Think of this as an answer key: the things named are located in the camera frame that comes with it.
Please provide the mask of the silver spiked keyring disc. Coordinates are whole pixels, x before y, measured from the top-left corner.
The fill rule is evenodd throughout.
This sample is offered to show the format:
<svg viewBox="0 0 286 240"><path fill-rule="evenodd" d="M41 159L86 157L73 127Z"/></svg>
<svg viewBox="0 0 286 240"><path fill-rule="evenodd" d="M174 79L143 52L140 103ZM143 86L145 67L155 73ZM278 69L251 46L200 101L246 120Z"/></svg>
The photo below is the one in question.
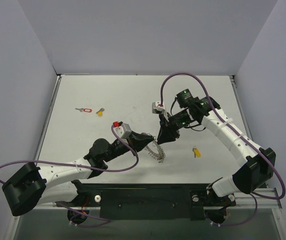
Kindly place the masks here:
<svg viewBox="0 0 286 240"><path fill-rule="evenodd" d="M166 155L165 155L163 148L160 145L158 145L158 143L156 142L156 137L152 136L149 133L145 133L145 132L143 132L142 134L146 135L146 136L153 137L151 144L155 148L155 150L153 150L147 145L144 148L144 150L146 150L148 152L149 156L152 157L153 159L155 159L158 163L163 163Z"/></svg>

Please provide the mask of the yellow tag key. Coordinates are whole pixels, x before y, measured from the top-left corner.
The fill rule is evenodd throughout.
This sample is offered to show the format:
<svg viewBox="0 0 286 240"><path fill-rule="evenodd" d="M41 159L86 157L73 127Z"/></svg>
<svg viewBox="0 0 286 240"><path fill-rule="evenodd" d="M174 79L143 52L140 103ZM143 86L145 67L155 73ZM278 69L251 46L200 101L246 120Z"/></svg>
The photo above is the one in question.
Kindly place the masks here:
<svg viewBox="0 0 286 240"><path fill-rule="evenodd" d="M200 151L196 147L193 148L193 153L194 153L194 157L195 158L200 158L201 157L201 153L200 153Z"/></svg>

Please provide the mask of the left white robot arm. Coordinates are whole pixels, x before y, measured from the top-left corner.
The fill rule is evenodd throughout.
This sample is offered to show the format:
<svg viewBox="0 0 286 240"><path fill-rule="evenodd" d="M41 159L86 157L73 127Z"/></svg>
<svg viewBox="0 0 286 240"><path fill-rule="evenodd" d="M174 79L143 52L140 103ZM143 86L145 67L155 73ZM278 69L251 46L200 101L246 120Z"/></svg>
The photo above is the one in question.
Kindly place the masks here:
<svg viewBox="0 0 286 240"><path fill-rule="evenodd" d="M113 143L97 139L84 157L68 163L33 162L24 164L2 185L13 216L21 216L41 203L43 193L57 185L74 180L90 179L107 172L107 162L131 151L134 156L153 141L151 135L131 132L127 139L117 138Z"/></svg>

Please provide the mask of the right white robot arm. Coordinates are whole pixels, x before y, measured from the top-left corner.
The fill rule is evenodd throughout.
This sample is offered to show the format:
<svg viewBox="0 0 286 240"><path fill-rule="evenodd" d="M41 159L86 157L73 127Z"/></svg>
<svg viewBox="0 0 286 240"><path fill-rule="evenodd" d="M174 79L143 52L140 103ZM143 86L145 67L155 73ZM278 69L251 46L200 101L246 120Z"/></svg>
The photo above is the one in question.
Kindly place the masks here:
<svg viewBox="0 0 286 240"><path fill-rule="evenodd" d="M176 101L181 111L175 115L170 115L159 101L152 103L152 112L160 119L157 143L174 142L180 137L180 129L197 122L223 143L240 167L233 175L222 177L208 186L206 199L209 203L216 205L225 196L236 192L250 194L273 176L275 152L250 140L213 98L193 97L186 89L176 95Z"/></svg>

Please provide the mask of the yellow capped key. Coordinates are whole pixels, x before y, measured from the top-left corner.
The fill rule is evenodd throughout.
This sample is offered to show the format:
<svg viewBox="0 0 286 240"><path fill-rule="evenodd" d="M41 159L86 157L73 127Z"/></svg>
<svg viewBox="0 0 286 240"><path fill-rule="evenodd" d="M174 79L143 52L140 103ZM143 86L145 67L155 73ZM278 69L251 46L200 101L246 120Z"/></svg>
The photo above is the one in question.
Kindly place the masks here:
<svg viewBox="0 0 286 240"><path fill-rule="evenodd" d="M99 117L101 117L101 116L103 116L103 112L105 111L105 109L104 108L101 108L100 110L98 110L97 112L96 112L96 114L99 116Z"/></svg>

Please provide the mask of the red tag key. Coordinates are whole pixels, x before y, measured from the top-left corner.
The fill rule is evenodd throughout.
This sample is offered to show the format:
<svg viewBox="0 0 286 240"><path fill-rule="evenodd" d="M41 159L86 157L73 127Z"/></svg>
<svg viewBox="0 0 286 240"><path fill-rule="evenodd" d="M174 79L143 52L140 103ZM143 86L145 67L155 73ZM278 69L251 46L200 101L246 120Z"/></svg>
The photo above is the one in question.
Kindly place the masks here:
<svg viewBox="0 0 286 240"><path fill-rule="evenodd" d="M81 113L91 113L92 109L90 108L75 108L77 111L81 112Z"/></svg>

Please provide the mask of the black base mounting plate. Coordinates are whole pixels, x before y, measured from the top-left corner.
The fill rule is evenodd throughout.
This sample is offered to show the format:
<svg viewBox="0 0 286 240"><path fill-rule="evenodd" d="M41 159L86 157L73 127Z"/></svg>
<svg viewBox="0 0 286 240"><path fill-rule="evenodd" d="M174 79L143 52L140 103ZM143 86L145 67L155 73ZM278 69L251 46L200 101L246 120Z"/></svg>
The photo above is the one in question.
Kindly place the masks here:
<svg viewBox="0 0 286 240"><path fill-rule="evenodd" d="M205 218L205 207L224 207L226 200L207 194L205 183L81 183L69 207L99 207L110 220Z"/></svg>

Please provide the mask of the aluminium frame rail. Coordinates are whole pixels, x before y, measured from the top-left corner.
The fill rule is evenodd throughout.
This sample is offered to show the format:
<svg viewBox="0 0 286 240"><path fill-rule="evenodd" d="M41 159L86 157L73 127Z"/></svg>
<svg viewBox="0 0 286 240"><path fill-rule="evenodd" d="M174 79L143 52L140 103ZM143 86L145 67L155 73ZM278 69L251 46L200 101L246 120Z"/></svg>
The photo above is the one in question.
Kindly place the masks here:
<svg viewBox="0 0 286 240"><path fill-rule="evenodd" d="M71 182L68 182L66 184L61 184L61 185L58 185L58 186L55 186L55 187L52 187L46 190L42 195L41 203L38 203L37 206L42 205L42 204L47 204L47 203L56 204L58 202L62 202L65 206L68 206L67 202L73 200L76 197L76 195L77 195L77 192L76 192L75 185ZM276 197L276 191L271 188L260 188L258 192L252 192L250 194L245 194L242 192L235 192L225 197L219 197L219 199L226 200L227 207L235 207L238 205L244 206L245 204L251 204L252 201L255 201L257 204L266 203L267 206L269 207L279 206L279 201ZM74 207L74 208L83 208L83 207L88 208L85 206Z"/></svg>

